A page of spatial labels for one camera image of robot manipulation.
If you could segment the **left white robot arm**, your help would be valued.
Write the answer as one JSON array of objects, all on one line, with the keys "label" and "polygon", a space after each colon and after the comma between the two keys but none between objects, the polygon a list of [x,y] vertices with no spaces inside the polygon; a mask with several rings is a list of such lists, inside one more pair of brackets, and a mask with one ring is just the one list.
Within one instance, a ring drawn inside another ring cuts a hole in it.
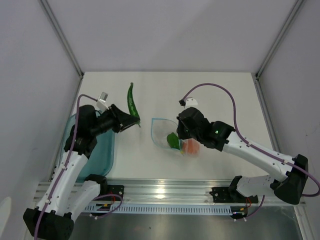
[{"label": "left white robot arm", "polygon": [[77,107],[75,123],[65,142],[63,160],[49,188],[35,208],[27,208],[23,220],[35,240],[67,240],[80,213],[92,200],[122,199],[109,192],[106,177],[89,174],[80,190],[71,197],[79,173],[88,162],[98,141],[107,131],[120,133],[140,118],[121,111],[114,104],[100,115],[92,105]]}]

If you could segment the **orange toy fruit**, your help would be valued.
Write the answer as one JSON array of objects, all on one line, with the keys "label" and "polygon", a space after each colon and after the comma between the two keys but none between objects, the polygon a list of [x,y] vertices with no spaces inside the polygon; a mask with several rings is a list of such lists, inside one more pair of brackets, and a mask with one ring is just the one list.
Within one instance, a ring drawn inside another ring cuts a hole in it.
[{"label": "orange toy fruit", "polygon": [[181,151],[184,155],[197,156],[200,152],[200,144],[193,138],[183,140]]}]

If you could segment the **green toy bell pepper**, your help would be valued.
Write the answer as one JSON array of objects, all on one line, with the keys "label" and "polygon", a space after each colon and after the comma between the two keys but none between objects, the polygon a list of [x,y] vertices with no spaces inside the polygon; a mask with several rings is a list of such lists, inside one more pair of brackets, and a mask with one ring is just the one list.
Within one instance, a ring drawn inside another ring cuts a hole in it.
[{"label": "green toy bell pepper", "polygon": [[180,140],[174,132],[167,135],[166,141],[171,149],[180,150]]}]

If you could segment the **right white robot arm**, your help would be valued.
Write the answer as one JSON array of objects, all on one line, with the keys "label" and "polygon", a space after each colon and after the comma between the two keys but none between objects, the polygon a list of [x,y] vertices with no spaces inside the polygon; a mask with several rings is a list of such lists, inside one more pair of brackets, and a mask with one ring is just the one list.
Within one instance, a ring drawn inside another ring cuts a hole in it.
[{"label": "right white robot arm", "polygon": [[235,176],[227,191],[230,202],[245,198],[276,196],[283,202],[297,205],[307,182],[308,159],[280,154],[254,146],[241,139],[235,128],[222,121],[209,122],[196,108],[189,107],[177,116],[177,134],[181,140],[194,139],[209,149],[239,157],[268,174],[258,177]]}]

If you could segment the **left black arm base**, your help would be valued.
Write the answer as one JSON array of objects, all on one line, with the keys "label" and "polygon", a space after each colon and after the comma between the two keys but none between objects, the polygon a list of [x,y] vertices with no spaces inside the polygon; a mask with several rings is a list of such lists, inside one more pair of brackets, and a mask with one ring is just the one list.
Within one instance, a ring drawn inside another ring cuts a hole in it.
[{"label": "left black arm base", "polygon": [[[125,191],[125,186],[124,185],[108,185],[106,187],[106,190],[103,192],[102,195],[119,195],[121,197],[124,196],[124,191]],[[109,202],[114,202],[114,201],[119,201],[119,198],[116,196],[107,196],[100,198],[99,201],[109,201]]]}]

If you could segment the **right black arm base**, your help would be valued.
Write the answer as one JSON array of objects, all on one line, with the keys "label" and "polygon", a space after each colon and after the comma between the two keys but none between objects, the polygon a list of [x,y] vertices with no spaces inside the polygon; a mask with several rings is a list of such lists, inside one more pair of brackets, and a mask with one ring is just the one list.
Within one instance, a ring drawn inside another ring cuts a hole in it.
[{"label": "right black arm base", "polygon": [[245,204],[252,203],[257,204],[259,202],[258,197],[251,195],[249,197],[243,196],[234,187],[216,186],[211,189],[209,194],[213,198],[214,203],[237,203]]}]

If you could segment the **clear zip top bag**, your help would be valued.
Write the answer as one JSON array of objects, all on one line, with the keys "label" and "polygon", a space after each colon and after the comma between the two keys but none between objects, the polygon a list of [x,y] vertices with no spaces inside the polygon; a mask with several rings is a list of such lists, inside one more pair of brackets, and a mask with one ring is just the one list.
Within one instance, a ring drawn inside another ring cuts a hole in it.
[{"label": "clear zip top bag", "polygon": [[178,124],[166,118],[152,118],[150,135],[153,143],[172,156],[196,158],[200,154],[201,146],[194,140],[180,139],[177,133]]}]

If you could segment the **green toy chili pepper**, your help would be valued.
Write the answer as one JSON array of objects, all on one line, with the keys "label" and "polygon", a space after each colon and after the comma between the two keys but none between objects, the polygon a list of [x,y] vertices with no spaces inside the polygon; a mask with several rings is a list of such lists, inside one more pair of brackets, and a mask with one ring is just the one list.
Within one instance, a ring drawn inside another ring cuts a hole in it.
[{"label": "green toy chili pepper", "polygon": [[131,82],[127,91],[127,106],[128,106],[130,115],[140,119],[140,115],[138,113],[137,107],[134,102],[133,87],[134,87],[134,83]]}]

